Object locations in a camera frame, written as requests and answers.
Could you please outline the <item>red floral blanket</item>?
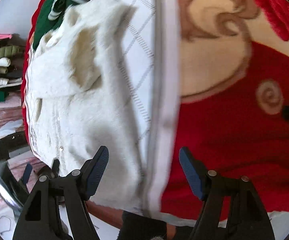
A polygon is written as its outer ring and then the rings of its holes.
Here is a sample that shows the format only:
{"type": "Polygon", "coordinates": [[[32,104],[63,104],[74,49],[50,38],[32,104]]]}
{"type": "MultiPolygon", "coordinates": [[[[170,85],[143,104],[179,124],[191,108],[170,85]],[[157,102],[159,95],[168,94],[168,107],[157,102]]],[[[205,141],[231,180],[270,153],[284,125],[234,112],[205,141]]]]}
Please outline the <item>red floral blanket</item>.
{"type": "Polygon", "coordinates": [[[180,166],[182,147],[208,170],[249,178],[269,214],[289,212],[289,120],[282,115],[289,106],[289,2],[176,5],[179,109],[159,220],[191,225],[202,208],[180,166]]]}

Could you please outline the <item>clothes rack with garments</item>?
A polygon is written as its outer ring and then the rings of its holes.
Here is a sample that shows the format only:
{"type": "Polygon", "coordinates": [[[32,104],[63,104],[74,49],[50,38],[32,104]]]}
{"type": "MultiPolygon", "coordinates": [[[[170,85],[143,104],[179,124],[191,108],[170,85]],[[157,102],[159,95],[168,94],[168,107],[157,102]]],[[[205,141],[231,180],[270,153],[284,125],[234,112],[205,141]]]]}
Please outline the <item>clothes rack with garments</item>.
{"type": "Polygon", "coordinates": [[[0,108],[21,104],[25,42],[18,34],[0,33],[0,108]]]}

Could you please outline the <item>white tweed jacket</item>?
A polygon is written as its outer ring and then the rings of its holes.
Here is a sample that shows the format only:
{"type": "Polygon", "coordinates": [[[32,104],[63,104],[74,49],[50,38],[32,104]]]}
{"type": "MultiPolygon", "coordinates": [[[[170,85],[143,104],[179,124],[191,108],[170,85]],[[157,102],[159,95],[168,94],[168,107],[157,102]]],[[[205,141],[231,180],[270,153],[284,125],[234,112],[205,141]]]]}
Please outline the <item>white tweed jacket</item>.
{"type": "Polygon", "coordinates": [[[118,68],[116,32],[126,5],[91,0],[66,9],[61,26],[46,33],[27,69],[25,102],[33,153],[60,162],[66,176],[101,146],[109,162],[95,195],[98,205],[132,210],[142,175],[128,87],[118,68]]]}

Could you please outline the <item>folded dark green garment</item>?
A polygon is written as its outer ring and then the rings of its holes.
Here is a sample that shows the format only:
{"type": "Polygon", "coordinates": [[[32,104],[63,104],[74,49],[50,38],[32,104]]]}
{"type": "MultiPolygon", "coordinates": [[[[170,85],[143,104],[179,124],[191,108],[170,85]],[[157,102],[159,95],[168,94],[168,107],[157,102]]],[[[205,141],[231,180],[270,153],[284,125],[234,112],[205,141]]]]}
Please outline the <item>folded dark green garment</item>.
{"type": "Polygon", "coordinates": [[[33,49],[37,49],[41,38],[46,33],[60,27],[65,11],[69,6],[87,3],[88,1],[91,0],[45,0],[40,9],[34,29],[33,49]]]}

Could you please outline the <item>white diamond pattern sheet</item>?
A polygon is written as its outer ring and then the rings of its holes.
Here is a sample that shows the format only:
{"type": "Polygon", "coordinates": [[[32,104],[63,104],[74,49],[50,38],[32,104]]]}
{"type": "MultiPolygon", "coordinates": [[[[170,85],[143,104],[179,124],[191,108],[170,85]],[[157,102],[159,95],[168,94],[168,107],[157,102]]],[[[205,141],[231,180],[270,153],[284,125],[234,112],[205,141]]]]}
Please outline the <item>white diamond pattern sheet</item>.
{"type": "MultiPolygon", "coordinates": [[[[161,198],[170,172],[179,109],[177,5],[176,0],[118,1],[127,7],[116,32],[120,46],[118,68],[128,87],[126,104],[134,113],[142,165],[139,203],[126,211],[161,219],[161,198]]],[[[40,9],[33,19],[33,35],[40,9]]],[[[32,47],[33,35],[28,67],[36,51],[32,47]]],[[[29,137],[25,99],[24,103],[29,137]]]]}

